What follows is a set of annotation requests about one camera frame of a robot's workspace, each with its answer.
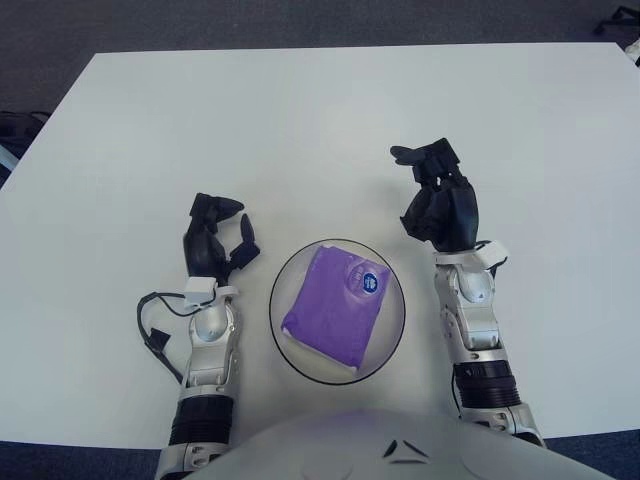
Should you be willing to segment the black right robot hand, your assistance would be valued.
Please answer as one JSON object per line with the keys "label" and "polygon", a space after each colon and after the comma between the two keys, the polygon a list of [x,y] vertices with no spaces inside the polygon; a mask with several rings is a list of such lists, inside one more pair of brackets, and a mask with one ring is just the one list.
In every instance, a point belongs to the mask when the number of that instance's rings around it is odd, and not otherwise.
{"label": "black right robot hand", "polygon": [[441,138],[419,148],[393,146],[390,153],[396,164],[412,169],[420,186],[400,217],[406,233],[430,242],[438,252],[472,250],[479,227],[476,194],[449,141]]}

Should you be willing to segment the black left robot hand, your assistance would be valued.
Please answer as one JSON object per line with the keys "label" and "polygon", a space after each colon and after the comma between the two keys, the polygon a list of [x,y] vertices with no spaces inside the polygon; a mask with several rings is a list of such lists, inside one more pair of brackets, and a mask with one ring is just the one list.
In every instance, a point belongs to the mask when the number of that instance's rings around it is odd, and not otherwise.
{"label": "black left robot hand", "polygon": [[253,226],[247,214],[240,221],[242,242],[229,254],[216,238],[218,224],[244,210],[244,204],[225,197],[197,193],[183,236],[183,250],[190,277],[213,277],[219,286],[227,286],[234,270],[246,267],[259,254]]}

